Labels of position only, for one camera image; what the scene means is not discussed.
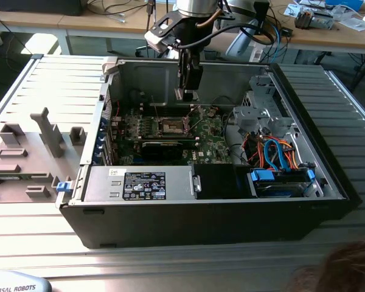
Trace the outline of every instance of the wooden table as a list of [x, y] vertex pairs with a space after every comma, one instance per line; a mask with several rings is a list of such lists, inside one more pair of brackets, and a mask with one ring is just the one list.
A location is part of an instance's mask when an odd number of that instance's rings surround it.
[[[365, 54], [365, 30], [358, 32], [338, 22], [334, 23], [334, 26], [331, 30], [297, 29], [294, 25], [295, 18], [283, 15], [286, 7], [292, 1], [271, 0], [271, 2], [273, 4], [275, 16], [281, 22], [282, 26], [293, 30], [293, 35], [288, 48]], [[362, 6], [360, 13], [365, 15], [365, 5]], [[268, 15], [272, 16], [273, 14], [271, 11], [269, 11]], [[214, 50], [224, 52], [232, 43], [234, 38], [235, 35], [232, 33], [223, 33], [214, 38], [210, 46]], [[265, 46], [257, 43], [254, 43], [253, 45], [254, 50], [250, 61], [257, 61], [260, 58], [260, 52]]]
[[[120, 0], [104, 0], [104, 6], [118, 4]], [[119, 12], [144, 3], [140, 0], [134, 0], [128, 5], [122, 5], [109, 9], [110, 12]], [[98, 0], [90, 6], [93, 11], [103, 13], [101, 1]], [[58, 38], [62, 49], [62, 54], [71, 54], [71, 45], [69, 37], [102, 37], [102, 38], [134, 38], [144, 39], [146, 31], [147, 13], [146, 7], [138, 8], [124, 13], [125, 16], [106, 16], [98, 15], [89, 10], [85, 10], [82, 16], [64, 16], [48, 13], [27, 13], [27, 12], [0, 12], [0, 20], [12, 32], [28, 33], [51, 33]], [[165, 4], [158, 4], [156, 7], [157, 19], [166, 14]], [[0, 31], [8, 31], [0, 23]]]
[[[123, 0], [104, 0], [104, 6], [118, 4]], [[332, 30], [310, 29], [301, 30], [294, 26], [294, 18], [284, 16], [290, 0], [271, 0], [276, 18], [282, 25], [293, 29], [293, 36], [289, 43], [289, 48], [334, 52], [353, 52], [365, 54], [365, 31], [357, 32], [340, 23], [335, 23]], [[133, 8], [143, 4], [142, 1], [134, 0], [128, 5], [113, 7], [110, 12], [118, 12]], [[101, 1], [97, 0], [91, 4], [94, 11], [103, 12]], [[165, 15], [165, 5], [158, 4], [157, 19]], [[365, 14], [365, 5], [360, 13]], [[103, 38], [134, 38], [143, 39], [146, 28], [146, 8], [138, 8], [125, 12], [125, 20], [120, 23], [106, 15], [97, 15], [89, 10], [85, 10], [82, 16], [64, 16], [47, 13], [26, 13], [26, 12], [0, 12], [0, 19], [13, 32], [29, 33], [51, 33], [58, 38], [62, 53], [70, 54], [70, 36], [83, 37], [103, 37]], [[0, 31], [7, 29], [0, 23]], [[224, 51], [231, 44], [235, 35], [232, 33], [222, 33], [213, 39], [211, 47]], [[262, 50], [262, 46], [255, 46], [255, 51]]]

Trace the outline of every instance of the floor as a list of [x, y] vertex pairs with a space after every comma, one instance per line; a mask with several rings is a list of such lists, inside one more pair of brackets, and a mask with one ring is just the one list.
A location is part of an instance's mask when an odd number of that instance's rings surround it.
[[[14, 38], [10, 33], [2, 34], [4, 44], [0, 46], [0, 100], [18, 76], [18, 72], [22, 70], [30, 58], [30, 55], [21, 54], [23, 46], [17, 39], [26, 43], [31, 36], [28, 33], [17, 33], [17, 38]], [[76, 55], [111, 55], [106, 51], [106, 43], [103, 38], [71, 37], [71, 44]], [[112, 45], [113, 49], [118, 51], [119, 55], [134, 57], [135, 48], [143, 46], [144, 41], [114, 39], [112, 40]], [[297, 54], [297, 52], [291, 49], [288, 50], [287, 55], [292, 54]], [[297, 54], [296, 63], [312, 64], [317, 54], [317, 52], [300, 51]], [[206, 52], [206, 57], [211, 58], [213, 56], [213, 52]], [[347, 86], [353, 79], [355, 74], [354, 67], [357, 65], [346, 53], [333, 53], [331, 56], [326, 56], [321, 64], [324, 69], [334, 71], [339, 79]], [[365, 78], [358, 85], [354, 95], [365, 107]]]

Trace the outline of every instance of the blue drive bracket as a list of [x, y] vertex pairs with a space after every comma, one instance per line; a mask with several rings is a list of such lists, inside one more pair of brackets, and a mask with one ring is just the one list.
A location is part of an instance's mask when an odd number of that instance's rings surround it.
[[257, 169], [251, 173], [253, 181], [274, 181], [274, 175], [271, 170]]
[[62, 181], [57, 184], [57, 192], [72, 193], [75, 181]]
[[307, 175], [311, 181], [313, 181], [315, 179], [315, 173], [312, 169], [307, 170]]

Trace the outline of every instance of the power supply label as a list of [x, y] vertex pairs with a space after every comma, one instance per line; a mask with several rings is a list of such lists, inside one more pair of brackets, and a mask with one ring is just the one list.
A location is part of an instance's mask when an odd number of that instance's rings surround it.
[[126, 172], [123, 199], [166, 200], [165, 179], [164, 172]]

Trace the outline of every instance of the black cable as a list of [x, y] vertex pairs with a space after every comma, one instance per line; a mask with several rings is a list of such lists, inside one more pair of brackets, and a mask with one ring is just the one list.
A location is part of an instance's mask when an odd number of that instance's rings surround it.
[[8, 26], [6, 26], [6, 24], [4, 22], [1, 21], [0, 19], [0, 23], [2, 24], [2, 26], [4, 26], [12, 35], [14, 38], [16, 38], [16, 40], [27, 50], [29, 51], [29, 53], [32, 55], [31, 51], [28, 50], [28, 48], [26, 48], [26, 45], [8, 28]]
[[273, 38], [273, 36], [272, 36], [269, 32], [267, 32], [266, 30], [263, 30], [263, 29], [261, 29], [261, 28], [260, 28], [260, 27], [258, 27], [258, 26], [253, 26], [253, 25], [251, 25], [251, 24], [247, 24], [247, 23], [238, 23], [238, 24], [233, 24], [233, 25], [231, 25], [231, 26], [226, 26], [226, 27], [224, 27], [224, 28], [222, 28], [222, 29], [220, 29], [220, 30], [217, 30], [216, 32], [213, 32], [212, 34], [210, 34], [210, 35], [208, 35], [208, 36], [206, 36], [206, 37], [202, 38], [201, 40], [196, 41], [196, 42], [194, 42], [194, 43], [185, 44], [185, 45], [181, 45], [181, 44], [179, 44], [179, 43], [174, 43], [174, 44], [172, 44], [172, 47], [173, 47], [174, 49], [178, 49], [178, 50], [189, 49], [189, 48], [191, 48], [191, 47], [198, 46], [199, 44], [201, 44], [201, 43], [203, 43], [203, 42], [205, 42], [205, 41], [207, 41], [207, 40], [210, 40], [210, 39], [212, 39], [213, 37], [215, 37], [215, 36], [217, 36], [217, 35], [219, 35], [219, 34], [221, 34], [221, 33], [225, 32], [225, 31], [227, 31], [227, 30], [234, 29], [234, 28], [237, 28], [237, 27], [239, 27], [239, 28], [241, 28], [241, 27], [242, 27], [242, 28], [255, 29], [256, 31], [263, 33], [263, 34], [264, 34], [264, 36], [266, 36], [266, 37], [270, 40], [270, 42], [269, 42], [269, 43], [266, 43], [266, 42], [264, 42], [264, 41], [259, 40], [259, 39], [258, 39], [258, 38], [256, 38], [256, 37], [252, 36], [250, 33], [247, 33], [247, 32], [246, 32], [245, 34], [246, 34], [248, 37], [250, 37], [250, 39], [252, 39], [253, 41], [255, 41], [256, 43], [263, 44], [264, 46], [269, 46], [270, 44], [273, 44], [273, 43], [274, 43], [274, 38]]
[[[274, 13], [272, 7], [269, 6], [269, 9], [272, 11], [273, 16], [267, 15], [267, 17], [270, 17], [270, 18], [274, 19], [274, 22], [275, 23], [272, 23], [272, 24], [277, 27], [277, 30], [279, 31], [279, 35], [280, 35], [280, 41], [281, 41], [281, 30], [282, 30], [281, 22], [276, 18], [276, 14]], [[266, 59], [266, 62], [269, 63], [269, 57], [272, 57], [276, 53], [276, 51], [274, 51], [274, 53], [272, 55], [270, 54], [270, 52], [271, 52], [271, 50], [273, 48], [273, 44], [270, 46], [269, 50], [264, 54], [263, 58], [259, 61], [259, 63], [262, 63], [265, 60], [265, 58], [267, 58]]]
[[231, 9], [230, 9], [230, 6], [229, 6], [227, 0], [223, 0], [223, 2], [224, 2], [225, 6], [227, 8], [227, 11], [231, 13]]
[[365, 65], [365, 59], [361, 63], [361, 66], [358, 68], [357, 72], [354, 75], [354, 78], [352, 80], [352, 84], [350, 85], [350, 91], [353, 91], [357, 87], [357, 85], [359, 84], [361, 79], [365, 76], [365, 72], [361, 72], [364, 65]]
[[311, 3], [311, 1], [310, 1], [310, 0], [308, 0], [308, 3], [310, 3], [310, 5], [309, 5], [309, 6], [311, 6], [311, 7], [313, 7], [313, 8], [317, 8], [317, 9], [322, 10], [322, 8], [323, 8], [323, 7], [319, 6], [319, 5], [321, 5], [322, 1], [323, 1], [323, 0], [320, 0], [318, 5]]
[[108, 9], [112, 8], [112, 7], [117, 7], [117, 6], [123, 6], [123, 5], [127, 5], [128, 3], [130, 3], [132, 0], [128, 0], [127, 2], [125, 3], [122, 3], [122, 4], [113, 4], [113, 5], [110, 5], [110, 6], [107, 6], [107, 7], [103, 7], [104, 8], [104, 12], [106, 12]]
[[137, 9], [137, 8], [139, 8], [139, 9], [141, 9], [141, 8], [143, 8], [143, 7], [145, 7], [145, 6], [147, 6], [147, 4], [143, 4], [143, 5], [139, 5], [139, 6], [135, 6], [135, 7], [132, 7], [132, 8], [129, 8], [129, 9], [126, 9], [126, 10], [123, 10], [123, 11], [118, 11], [118, 12], [107, 12], [107, 13], [99, 13], [99, 12], [97, 12], [97, 11], [93, 11], [92, 9], [90, 9], [90, 7], [89, 7], [89, 4], [86, 6], [86, 8], [90, 11], [90, 12], [92, 12], [92, 13], [95, 13], [95, 14], [98, 14], [98, 15], [115, 15], [115, 14], [119, 14], [119, 13], [123, 13], [123, 12], [127, 12], [127, 11], [130, 11], [130, 10], [134, 10], [134, 9]]
[[[147, 15], [146, 32], [148, 31], [149, 26], [150, 26], [150, 14]], [[147, 54], [147, 58], [149, 58], [149, 56], [148, 56], [148, 43], [147, 43], [146, 39], [145, 39], [145, 41], [146, 41], [146, 54]]]
[[361, 56], [357, 56], [356, 54], [352, 54], [352, 53], [349, 53], [350, 55], [352, 55], [353, 57], [355, 57], [356, 59], [358, 59], [359, 61], [362, 61], [362, 54], [360, 54]]
[[[169, 13], [169, 0], [165, 1], [165, 5], [166, 5], [166, 14]], [[166, 20], [166, 25], [169, 25], [169, 19]]]
[[226, 144], [226, 146], [228, 145], [227, 140], [226, 140], [226, 130], [227, 130], [227, 125], [229, 123], [229, 119], [230, 119], [232, 114], [233, 114], [233, 111], [231, 111], [229, 113], [229, 115], [227, 116], [226, 123], [225, 123], [224, 128], [223, 128], [223, 139], [224, 139], [224, 143]]
[[235, 143], [235, 144], [232, 144], [231, 146], [229, 146], [229, 148], [234, 147], [234, 146], [241, 146], [241, 145], [242, 145], [241, 143]]
[[285, 45], [285, 51], [283, 53], [283, 56], [282, 56], [282, 59], [281, 59], [281, 63], [284, 62], [284, 58], [285, 58], [285, 55], [287, 54], [287, 50], [288, 50], [288, 44], [290, 43], [291, 41], [291, 38], [288, 39], [288, 37], [286, 36], [285, 39], [287, 40], [287, 44]]
[[214, 101], [216, 101], [217, 99], [220, 99], [220, 98], [224, 98], [224, 99], [227, 99], [229, 102], [231, 102], [234, 106], [237, 106], [237, 104], [228, 96], [216, 96], [216, 98], [214, 98], [212, 101], [211, 101], [211, 106], [214, 106]]
[[356, 59], [354, 59], [353, 55], [350, 53], [347, 53], [349, 55], [349, 57], [358, 65], [361, 66], [361, 63], [359, 61], [357, 61]]

